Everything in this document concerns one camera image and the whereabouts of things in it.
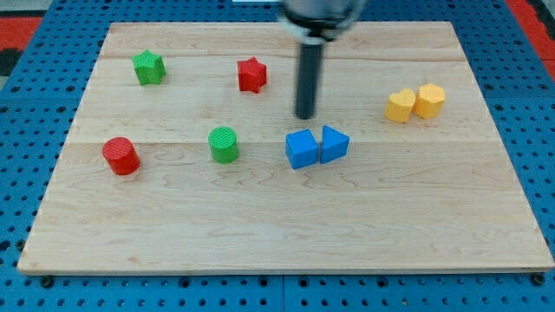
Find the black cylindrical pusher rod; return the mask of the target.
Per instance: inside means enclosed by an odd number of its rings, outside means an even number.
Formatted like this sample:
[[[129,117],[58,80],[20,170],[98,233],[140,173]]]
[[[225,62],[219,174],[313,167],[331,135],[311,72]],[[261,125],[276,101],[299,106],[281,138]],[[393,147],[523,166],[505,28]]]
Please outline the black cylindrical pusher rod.
[[[317,104],[317,90],[323,59],[322,44],[301,43],[297,65],[296,116],[310,119]]]

